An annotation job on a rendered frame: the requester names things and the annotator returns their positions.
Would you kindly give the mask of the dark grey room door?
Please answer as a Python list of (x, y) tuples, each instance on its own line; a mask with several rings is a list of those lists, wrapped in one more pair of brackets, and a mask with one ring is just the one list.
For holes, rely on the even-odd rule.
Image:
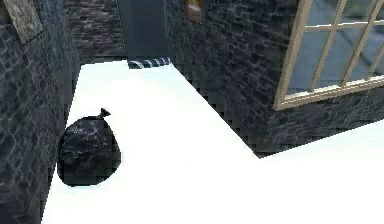
[(125, 50), (129, 60), (169, 55), (164, 0), (117, 0)]

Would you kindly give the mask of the black tied garbage bag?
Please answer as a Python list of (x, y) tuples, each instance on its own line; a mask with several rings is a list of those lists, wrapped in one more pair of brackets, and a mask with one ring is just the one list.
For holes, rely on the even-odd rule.
[(64, 184), (98, 185), (117, 171), (122, 155), (105, 120), (110, 115), (101, 108), (98, 115), (82, 117), (65, 129), (57, 151), (57, 174)]

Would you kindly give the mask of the beige framed grid window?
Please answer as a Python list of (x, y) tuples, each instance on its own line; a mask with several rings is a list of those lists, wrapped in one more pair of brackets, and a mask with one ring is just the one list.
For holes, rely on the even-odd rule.
[(384, 86), (384, 0), (299, 0), (273, 108)]

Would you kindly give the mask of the brown framed wall picture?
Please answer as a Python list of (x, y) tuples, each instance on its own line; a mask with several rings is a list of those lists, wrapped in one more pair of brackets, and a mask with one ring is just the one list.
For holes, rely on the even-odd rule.
[(185, 0), (185, 13), (189, 20), (201, 23), (203, 21), (201, 0)]

